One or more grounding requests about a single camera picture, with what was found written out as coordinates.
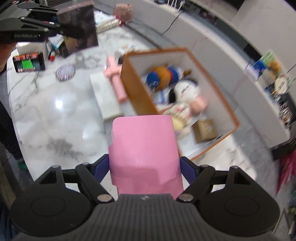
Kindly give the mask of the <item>person left hand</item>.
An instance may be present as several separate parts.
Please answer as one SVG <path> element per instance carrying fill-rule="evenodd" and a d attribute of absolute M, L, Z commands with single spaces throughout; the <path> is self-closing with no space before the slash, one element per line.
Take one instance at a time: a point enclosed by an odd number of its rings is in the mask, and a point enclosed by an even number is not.
<path fill-rule="evenodd" d="M 11 55 L 11 52 L 15 49 L 16 43 L 0 44 L 0 72 L 2 72 L 6 66 L 6 62 Z"/>

